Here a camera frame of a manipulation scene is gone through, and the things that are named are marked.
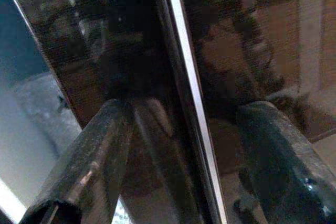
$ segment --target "textured dark metal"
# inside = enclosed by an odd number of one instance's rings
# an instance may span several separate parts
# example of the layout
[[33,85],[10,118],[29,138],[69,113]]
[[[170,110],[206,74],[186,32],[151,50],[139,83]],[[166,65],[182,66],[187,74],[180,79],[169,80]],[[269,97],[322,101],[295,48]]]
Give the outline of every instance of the textured dark metal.
[[48,207],[39,224],[80,224],[81,215],[73,207],[53,204]]
[[110,224],[133,127],[130,105],[106,102],[60,158],[21,223],[38,223],[58,205],[81,224]]
[[336,223],[336,177],[289,119],[255,102],[239,108],[237,122],[269,223]]

